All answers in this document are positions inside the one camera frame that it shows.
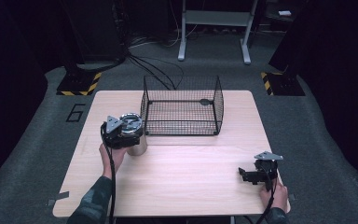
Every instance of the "table top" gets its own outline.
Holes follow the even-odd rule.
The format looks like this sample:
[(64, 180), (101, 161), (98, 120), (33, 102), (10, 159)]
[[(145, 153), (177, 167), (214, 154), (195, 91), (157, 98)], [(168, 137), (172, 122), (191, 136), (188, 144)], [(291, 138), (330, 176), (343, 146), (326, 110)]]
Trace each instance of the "table top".
[[(107, 116), (140, 113), (143, 91), (98, 91), (55, 203), (69, 217), (103, 172), (100, 127)], [(271, 151), (249, 91), (223, 91), (224, 118), (216, 136), (147, 136), (142, 156), (126, 155), (117, 173), (115, 217), (236, 216), (261, 214), (262, 184), (243, 182), (256, 154)]]

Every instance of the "black wire basket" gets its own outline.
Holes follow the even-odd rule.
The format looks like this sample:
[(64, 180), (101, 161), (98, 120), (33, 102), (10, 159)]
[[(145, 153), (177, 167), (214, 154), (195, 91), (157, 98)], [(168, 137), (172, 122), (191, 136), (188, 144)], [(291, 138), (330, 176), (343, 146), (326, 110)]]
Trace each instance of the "black wire basket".
[(144, 77), (146, 135), (218, 135), (224, 101), (219, 77)]

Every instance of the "hand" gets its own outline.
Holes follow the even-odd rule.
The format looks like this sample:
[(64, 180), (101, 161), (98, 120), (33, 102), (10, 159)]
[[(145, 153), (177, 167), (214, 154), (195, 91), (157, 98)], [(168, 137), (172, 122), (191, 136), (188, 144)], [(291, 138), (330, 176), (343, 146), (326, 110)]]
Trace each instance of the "hand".
[[(123, 162), (124, 155), (126, 154), (129, 147), (123, 147), (121, 149), (112, 149), (108, 148), (109, 152), (112, 154), (112, 159), (115, 162), (115, 173), (117, 173), (118, 168), (120, 167), (121, 163)], [(110, 158), (107, 154), (106, 148), (104, 144), (100, 145), (100, 153), (101, 158), (103, 160), (103, 176), (108, 177), (109, 179), (112, 179), (112, 170), (110, 167)]]
[[(271, 208), (278, 207), (283, 210), (283, 212), (287, 213), (287, 187), (282, 185), (277, 179), (272, 180), (272, 187), (276, 189), (274, 192), (274, 202), (272, 203)], [(271, 190), (267, 191), (266, 185), (264, 185), (260, 190), (260, 197), (261, 202), (263, 203), (264, 207), (266, 208), (269, 204), (269, 198), (271, 197)]]

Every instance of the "metal stand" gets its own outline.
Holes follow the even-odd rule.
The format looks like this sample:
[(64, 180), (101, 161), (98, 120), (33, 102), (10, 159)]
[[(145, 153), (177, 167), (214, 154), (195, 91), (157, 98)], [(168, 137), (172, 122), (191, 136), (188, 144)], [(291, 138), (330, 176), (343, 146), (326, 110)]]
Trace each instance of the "metal stand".
[(255, 16), (258, 0), (254, 0), (250, 12), (221, 12), (186, 10), (186, 0), (182, 7), (182, 40), (179, 48), (178, 60), (183, 61), (186, 54), (186, 24), (225, 25), (246, 27), (245, 35), (241, 39), (241, 49), (245, 64), (251, 63), (247, 42)]

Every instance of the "wire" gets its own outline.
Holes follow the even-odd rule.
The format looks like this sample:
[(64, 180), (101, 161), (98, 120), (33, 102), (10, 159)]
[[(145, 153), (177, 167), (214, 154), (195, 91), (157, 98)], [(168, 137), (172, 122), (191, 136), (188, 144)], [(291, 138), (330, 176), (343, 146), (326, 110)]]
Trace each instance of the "wire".
[[(149, 73), (149, 74), (150, 74), (151, 76), (153, 76), (156, 80), (158, 80), (167, 90), (171, 90), (171, 89), (177, 90), (177, 87), (178, 87), (178, 86), (180, 85), (180, 83), (182, 82), (184, 71), (183, 71), (183, 69), (182, 69), (180, 66), (178, 66), (178, 65), (176, 65), (176, 64), (174, 64), (174, 63), (168, 63), (168, 62), (165, 62), (165, 61), (162, 61), (162, 60), (159, 60), (159, 59), (153, 59), (153, 58), (147, 58), (147, 57), (137, 57), (137, 56), (134, 56), (134, 55), (132, 55), (132, 54), (129, 55), (129, 58), (130, 58), (130, 61), (131, 61), (134, 65), (140, 67), (141, 69), (144, 69), (147, 73)], [(160, 62), (163, 62), (163, 63), (172, 64), (172, 65), (178, 67), (178, 68), (181, 70), (181, 73), (182, 73), (182, 74), (181, 74), (181, 79), (180, 79), (179, 83), (175, 86), (175, 85), (173, 84), (172, 79), (171, 79), (167, 74), (165, 74), (161, 69), (157, 68), (157, 67), (156, 67), (155, 65), (153, 65), (152, 63), (149, 63), (149, 62), (143, 60), (143, 58), (151, 59), (151, 60), (157, 60), (157, 61), (160, 61)], [(163, 80), (161, 80), (161, 78), (159, 78), (151, 69), (147, 68), (146, 66), (150, 66), (150, 67), (156, 69), (156, 70), (157, 70), (158, 72), (160, 72), (163, 76), (165, 76), (165, 77), (169, 80), (169, 82), (167, 83), (167, 82), (164, 82)]]
[(253, 221), (248, 216), (243, 216), (243, 217), (246, 218), (246, 220), (248, 220), (249, 223), (254, 224)]
[(115, 174), (115, 162), (113, 161), (112, 158), (112, 152), (109, 151), (109, 148), (106, 144), (106, 142), (104, 141), (103, 138), (103, 130), (106, 127), (106, 122), (103, 123), (103, 125), (101, 125), (101, 138), (103, 139), (103, 146), (106, 149), (107, 155), (109, 156), (109, 160), (110, 160), (110, 169), (112, 172), (112, 200), (111, 200), (111, 205), (110, 205), (110, 213), (109, 213), (109, 224), (113, 224), (114, 223), (114, 218), (113, 218), (113, 211), (115, 210), (115, 200), (116, 200), (116, 174)]
[[(272, 180), (269, 178), (269, 173), (267, 172), (267, 170), (266, 170), (262, 165), (260, 165), (260, 167), (261, 167), (261, 169), (263, 169), (263, 171), (267, 174), (268, 182), (271, 183)], [(260, 223), (263, 221), (264, 217), (265, 217), (265, 216), (267, 215), (267, 213), (269, 212), (269, 209), (271, 208), (272, 203), (274, 202), (274, 193), (275, 193), (275, 189), (276, 189), (276, 187), (277, 187), (277, 181), (278, 181), (278, 180), (275, 181), (275, 186), (274, 186), (274, 188), (271, 187), (271, 197), (269, 198), (268, 205), (267, 205), (266, 209), (264, 210), (264, 213), (263, 213), (263, 214), (261, 215), (261, 217), (257, 220), (256, 224), (260, 224)]]
[[(205, 0), (202, 1), (202, 8), (201, 8), (202, 11), (203, 11), (204, 7), (205, 7)], [(191, 35), (191, 33), (193, 33), (193, 31), (197, 28), (197, 26), (198, 26), (198, 24), (196, 24), (196, 25), (194, 26), (194, 28), (186, 35), (186, 37), (188, 37), (189, 35)]]
[(167, 90), (170, 90), (170, 89), (171, 89), (170, 87), (168, 87), (168, 86), (170, 85), (169, 83), (166, 83), (166, 82), (162, 81), (162, 80), (161, 80), (159, 77), (157, 77), (150, 69), (148, 69), (148, 68), (145, 67), (143, 64), (141, 64), (140, 62), (138, 62), (138, 59), (137, 59), (136, 57), (129, 56), (129, 58), (130, 58), (130, 61), (131, 61), (134, 65), (136, 65), (136, 66), (138, 66), (138, 67), (144, 69), (147, 73), (149, 73), (150, 75), (152, 75), (152, 76), (153, 76), (156, 80), (158, 80)]
[(136, 47), (140, 47), (142, 45), (147, 45), (147, 44), (158, 44), (159, 42), (158, 41), (151, 41), (151, 42), (144, 42), (142, 44), (138, 44), (138, 45), (135, 45), (135, 46), (130, 46), (129, 49), (134, 49)]
[(133, 40), (131, 41), (131, 45), (135, 45), (138, 43), (143, 43), (144, 40), (147, 40), (148, 37), (147, 36), (138, 36), (138, 37), (134, 37)]
[(171, 12), (172, 12), (173, 19), (175, 20), (176, 31), (177, 31), (177, 37), (176, 37), (176, 39), (173, 41), (172, 44), (170, 44), (170, 45), (163, 45), (163, 46), (168, 47), (168, 48), (169, 48), (169, 47), (172, 47), (173, 45), (175, 45), (175, 44), (178, 42), (178, 40), (180, 40), (179, 24), (178, 24), (178, 21), (177, 21), (177, 19), (176, 19), (176, 17), (175, 17), (174, 12), (173, 12), (172, 0), (170, 0), (170, 7), (171, 7)]

